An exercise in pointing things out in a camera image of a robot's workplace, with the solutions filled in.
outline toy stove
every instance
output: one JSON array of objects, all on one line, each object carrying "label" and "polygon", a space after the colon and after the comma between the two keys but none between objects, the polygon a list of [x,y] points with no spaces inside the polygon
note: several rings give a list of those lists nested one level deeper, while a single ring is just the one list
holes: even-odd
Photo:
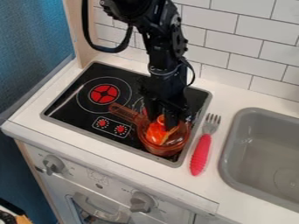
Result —
[{"label": "toy stove", "polygon": [[[117,102],[143,112],[143,98],[138,94],[138,80],[141,77],[144,76],[139,73],[93,63],[43,112],[42,117],[165,165],[179,166],[183,163],[185,150],[172,157],[150,154],[139,140],[136,126],[108,111],[108,106]],[[198,118],[204,114],[203,110],[206,109],[211,96],[207,92],[187,88],[185,97],[191,108],[191,119],[194,121],[192,126],[197,127]]]}]

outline sink basin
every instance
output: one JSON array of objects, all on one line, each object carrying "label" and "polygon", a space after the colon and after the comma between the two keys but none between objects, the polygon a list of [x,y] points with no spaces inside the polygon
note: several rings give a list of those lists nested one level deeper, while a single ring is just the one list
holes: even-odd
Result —
[{"label": "sink basin", "polygon": [[219,172],[232,188],[299,213],[299,119],[242,109],[234,118]]}]

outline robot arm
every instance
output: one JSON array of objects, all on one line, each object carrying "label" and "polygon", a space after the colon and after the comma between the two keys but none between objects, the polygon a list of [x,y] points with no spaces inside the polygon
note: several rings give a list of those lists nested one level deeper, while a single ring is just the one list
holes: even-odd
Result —
[{"label": "robot arm", "polygon": [[168,130],[180,119],[186,119],[188,107],[184,89],[188,86],[187,68],[192,68],[183,56],[188,50],[188,40],[182,33],[182,19],[175,4],[171,0],[101,0],[101,6],[110,17],[128,24],[120,45],[106,48],[92,43],[88,33],[89,0],[82,1],[83,31],[93,49],[118,53],[128,47],[133,27],[143,35],[149,55],[150,79],[142,83],[141,94],[149,119],[155,120],[164,114]]}]

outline stove knob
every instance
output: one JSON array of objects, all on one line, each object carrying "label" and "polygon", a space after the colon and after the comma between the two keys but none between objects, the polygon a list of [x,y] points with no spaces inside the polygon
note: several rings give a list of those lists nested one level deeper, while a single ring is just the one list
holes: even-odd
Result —
[{"label": "stove knob", "polygon": [[155,201],[143,192],[135,192],[131,199],[132,213],[150,213],[150,210],[155,206]]},{"label": "stove knob", "polygon": [[66,167],[60,158],[53,155],[47,155],[43,160],[43,164],[46,168],[46,174],[49,176],[51,176],[53,173],[62,173]]},{"label": "stove knob", "polygon": [[125,130],[126,130],[125,127],[123,127],[122,125],[116,127],[116,131],[118,133],[123,133],[125,132]]},{"label": "stove knob", "polygon": [[105,126],[107,126],[107,121],[106,120],[104,120],[104,119],[100,119],[99,121],[98,121],[98,124],[100,125],[100,127],[105,127]]}]

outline tile backsplash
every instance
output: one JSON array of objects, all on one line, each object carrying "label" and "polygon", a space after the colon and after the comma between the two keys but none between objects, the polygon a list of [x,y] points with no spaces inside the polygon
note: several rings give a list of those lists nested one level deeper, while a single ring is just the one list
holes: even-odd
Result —
[{"label": "tile backsplash", "polygon": [[[115,46],[127,26],[94,0],[98,44]],[[173,0],[189,39],[186,58],[202,79],[299,102],[298,0]],[[120,57],[148,63],[137,30]]]}]

